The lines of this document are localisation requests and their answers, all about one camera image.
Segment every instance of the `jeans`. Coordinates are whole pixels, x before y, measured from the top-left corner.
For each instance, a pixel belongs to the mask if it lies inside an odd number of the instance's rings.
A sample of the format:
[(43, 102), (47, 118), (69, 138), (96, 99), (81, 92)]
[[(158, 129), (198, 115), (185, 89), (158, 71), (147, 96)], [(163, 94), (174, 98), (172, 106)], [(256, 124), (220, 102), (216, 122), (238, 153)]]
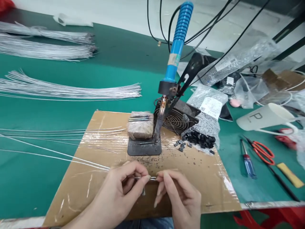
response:
[(173, 218), (148, 218), (123, 221), (116, 229), (174, 229)]

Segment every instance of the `scissors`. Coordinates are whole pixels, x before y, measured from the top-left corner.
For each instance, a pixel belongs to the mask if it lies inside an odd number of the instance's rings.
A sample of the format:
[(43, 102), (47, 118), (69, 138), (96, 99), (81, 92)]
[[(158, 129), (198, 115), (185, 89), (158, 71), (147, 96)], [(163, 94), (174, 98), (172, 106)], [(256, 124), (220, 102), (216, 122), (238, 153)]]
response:
[(268, 165), (275, 165), (275, 162), (273, 160), (274, 154), (267, 146), (257, 141), (251, 141), (247, 137), (245, 138), (247, 139), (249, 144), (253, 147), (254, 152), (256, 152), (256, 154), (260, 157), (260, 159), (262, 159), (263, 162), (265, 162)]

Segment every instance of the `metal stand base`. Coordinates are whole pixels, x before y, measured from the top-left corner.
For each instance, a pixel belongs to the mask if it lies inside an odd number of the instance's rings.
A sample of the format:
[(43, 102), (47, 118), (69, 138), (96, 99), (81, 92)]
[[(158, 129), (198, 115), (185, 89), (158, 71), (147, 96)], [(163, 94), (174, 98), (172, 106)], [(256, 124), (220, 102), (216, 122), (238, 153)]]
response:
[(146, 145), (137, 145), (138, 143), (143, 142), (152, 142), (153, 139), (136, 139), (128, 140), (128, 149), (127, 153), (129, 156), (151, 156), (151, 155), (160, 155), (162, 153), (161, 139), (156, 144), (146, 144)]

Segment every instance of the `red scissors handle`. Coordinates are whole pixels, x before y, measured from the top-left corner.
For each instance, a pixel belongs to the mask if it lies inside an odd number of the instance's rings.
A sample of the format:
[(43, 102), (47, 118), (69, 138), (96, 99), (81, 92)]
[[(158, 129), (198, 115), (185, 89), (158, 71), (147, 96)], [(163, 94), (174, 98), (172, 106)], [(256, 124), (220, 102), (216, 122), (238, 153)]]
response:
[(274, 160), (272, 160), (274, 158), (274, 154), (267, 146), (265, 146), (260, 142), (254, 141), (252, 147), (254, 152), (256, 152), (256, 154), (260, 157), (260, 159), (263, 160), (263, 162), (265, 162), (268, 165), (275, 165)]

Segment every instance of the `hand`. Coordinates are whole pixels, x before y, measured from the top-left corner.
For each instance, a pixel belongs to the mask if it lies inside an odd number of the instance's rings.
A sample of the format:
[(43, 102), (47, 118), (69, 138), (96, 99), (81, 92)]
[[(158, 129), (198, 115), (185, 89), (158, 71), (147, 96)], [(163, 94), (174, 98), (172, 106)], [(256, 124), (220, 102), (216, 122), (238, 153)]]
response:
[(201, 193), (178, 171), (161, 171), (157, 181), (160, 183), (154, 207), (168, 193), (172, 203), (174, 228), (200, 229)]
[[(141, 179), (133, 186), (134, 176)], [(137, 161), (110, 169), (92, 203), (64, 229), (115, 228), (127, 217), (150, 178), (147, 169)]]

